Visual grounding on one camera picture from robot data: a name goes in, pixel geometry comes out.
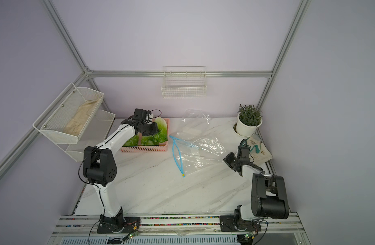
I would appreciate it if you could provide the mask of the bagged chinese cabbage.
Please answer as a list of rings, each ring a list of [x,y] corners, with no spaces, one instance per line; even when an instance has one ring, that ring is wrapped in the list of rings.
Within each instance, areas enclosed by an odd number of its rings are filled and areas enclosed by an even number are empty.
[[[154,136],[142,136],[141,146],[158,146],[159,142]]]

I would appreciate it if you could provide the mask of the clear zip-top bag blue seal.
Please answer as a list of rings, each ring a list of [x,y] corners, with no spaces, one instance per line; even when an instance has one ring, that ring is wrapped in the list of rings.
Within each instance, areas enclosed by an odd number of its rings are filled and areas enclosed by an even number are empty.
[[[173,136],[185,140],[203,136],[207,132],[210,122],[211,117],[205,111],[188,109]]]

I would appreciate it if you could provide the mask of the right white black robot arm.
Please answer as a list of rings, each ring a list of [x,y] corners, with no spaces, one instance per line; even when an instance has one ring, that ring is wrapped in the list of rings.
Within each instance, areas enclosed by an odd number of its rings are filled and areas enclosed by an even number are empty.
[[[287,219],[290,214],[284,178],[265,173],[250,159],[247,139],[243,139],[237,153],[229,153],[223,161],[241,177],[251,182],[249,203],[239,205],[234,216],[237,221],[258,218]]]

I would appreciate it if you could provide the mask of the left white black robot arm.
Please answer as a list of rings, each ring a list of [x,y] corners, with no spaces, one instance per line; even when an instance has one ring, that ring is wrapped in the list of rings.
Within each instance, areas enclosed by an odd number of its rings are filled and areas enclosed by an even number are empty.
[[[83,152],[82,175],[86,184],[94,187],[102,206],[99,225],[112,232],[123,230],[126,221],[112,182],[117,175],[115,155],[132,137],[142,134],[152,136],[158,133],[152,111],[136,108],[134,114],[124,119],[108,138],[96,146],[88,146]]]

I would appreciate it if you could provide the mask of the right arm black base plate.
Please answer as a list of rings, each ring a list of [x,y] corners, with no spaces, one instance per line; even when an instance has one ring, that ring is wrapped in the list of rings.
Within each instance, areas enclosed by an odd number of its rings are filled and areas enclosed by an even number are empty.
[[[219,219],[222,232],[260,232],[262,230],[257,220],[243,220],[233,215],[221,215]]]

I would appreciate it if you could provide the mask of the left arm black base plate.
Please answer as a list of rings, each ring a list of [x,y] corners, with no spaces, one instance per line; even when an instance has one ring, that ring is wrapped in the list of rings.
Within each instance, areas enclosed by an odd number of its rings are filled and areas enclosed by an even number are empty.
[[[140,226],[141,218],[123,217],[122,219],[101,217],[97,228],[98,234],[128,234],[137,230]]]

